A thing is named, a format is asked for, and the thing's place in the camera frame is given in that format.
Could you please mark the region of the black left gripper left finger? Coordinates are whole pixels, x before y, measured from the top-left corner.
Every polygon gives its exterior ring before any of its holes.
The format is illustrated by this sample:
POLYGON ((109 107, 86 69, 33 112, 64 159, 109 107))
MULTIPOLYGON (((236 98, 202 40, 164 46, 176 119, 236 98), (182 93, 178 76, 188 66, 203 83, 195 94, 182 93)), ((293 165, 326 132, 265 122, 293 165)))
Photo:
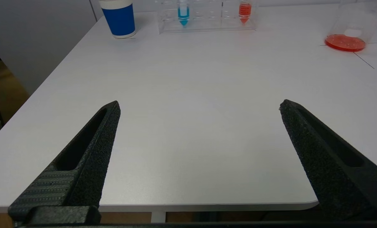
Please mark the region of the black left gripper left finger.
POLYGON ((98 211, 121 110, 110 102, 9 206, 14 227, 99 225, 98 211))

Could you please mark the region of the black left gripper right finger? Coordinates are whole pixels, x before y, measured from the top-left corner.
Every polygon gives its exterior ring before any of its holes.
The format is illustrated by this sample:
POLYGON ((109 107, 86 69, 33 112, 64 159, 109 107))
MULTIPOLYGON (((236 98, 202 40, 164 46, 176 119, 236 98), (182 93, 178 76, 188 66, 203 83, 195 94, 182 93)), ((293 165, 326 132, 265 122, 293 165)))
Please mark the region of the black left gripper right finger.
POLYGON ((377 220, 377 165, 302 105, 286 99, 279 110, 326 216, 377 220))

